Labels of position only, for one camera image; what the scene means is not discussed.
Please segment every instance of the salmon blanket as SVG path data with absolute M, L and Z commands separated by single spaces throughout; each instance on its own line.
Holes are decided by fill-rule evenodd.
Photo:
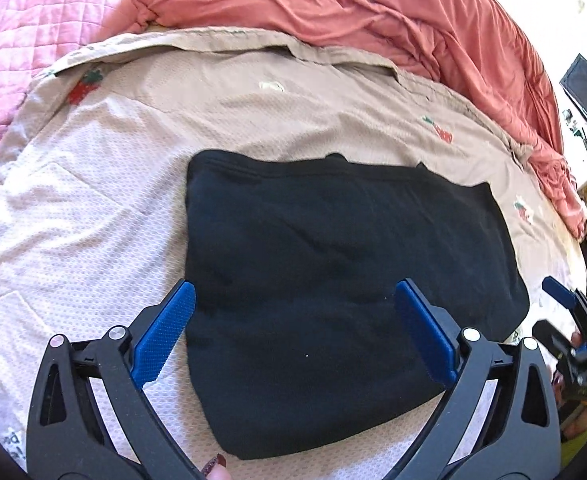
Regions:
M 495 0 L 138 0 L 160 25 L 235 25 L 352 46 L 447 85 L 517 142 L 574 235 L 584 212 L 562 156 L 558 107 L 542 61 Z

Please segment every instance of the blue gripper pad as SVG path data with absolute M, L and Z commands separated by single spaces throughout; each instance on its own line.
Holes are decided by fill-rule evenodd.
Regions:
M 196 290 L 184 282 L 134 349 L 131 374 L 136 387 L 155 381 L 196 309 Z
M 576 306 L 576 295 L 551 276 L 542 280 L 542 290 L 566 309 L 573 310 Z
M 411 280 L 396 285 L 395 301 L 396 312 L 427 365 L 429 377 L 445 388 L 451 388 L 458 380 L 456 350 L 429 312 L 433 307 Z

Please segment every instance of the painted fingernail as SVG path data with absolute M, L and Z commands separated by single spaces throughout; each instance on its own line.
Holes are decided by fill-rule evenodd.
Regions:
M 220 464 L 222 467 L 227 467 L 227 461 L 225 460 L 225 457 L 222 456 L 220 453 L 218 453 L 215 457 L 209 460 L 209 462 L 205 464 L 205 467 L 200 469 L 200 473 L 207 476 L 209 473 L 211 473 L 212 469 L 216 467 L 218 464 Z

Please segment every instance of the beige bedsheet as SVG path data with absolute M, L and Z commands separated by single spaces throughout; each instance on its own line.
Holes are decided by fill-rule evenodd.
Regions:
M 100 86 L 70 105 L 67 94 L 96 68 Z M 340 152 L 354 162 L 423 162 L 464 185 L 488 181 L 531 297 L 515 338 L 540 317 L 573 329 L 567 313 L 541 296 L 540 283 L 551 274 L 584 288 L 577 244 L 540 192 L 529 149 L 466 99 L 382 57 L 312 48 L 277 32 L 123 35 L 39 76 L 3 140 L 0 436 L 12 430 L 24 438 L 48 338 L 96 338 L 128 324 L 183 274 L 186 168 L 205 148 L 265 160 Z M 184 339 L 145 392 L 197 466 L 220 451 L 189 381 Z M 115 444 L 131 456 L 104 392 L 98 399 Z M 228 462 L 236 480 L 382 478 L 435 402 L 320 449 Z M 459 453 L 473 445 L 488 402 L 487 394 Z

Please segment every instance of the white patch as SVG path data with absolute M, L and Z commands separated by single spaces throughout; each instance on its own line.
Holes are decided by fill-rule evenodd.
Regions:
M 8 430 L 2 434 L 0 443 L 16 463 L 26 471 L 27 457 L 25 455 L 25 432 L 14 431 L 11 428 L 8 428 Z
M 260 86 L 261 90 L 276 90 L 278 92 L 285 91 L 285 87 L 278 81 L 261 81 L 258 86 Z

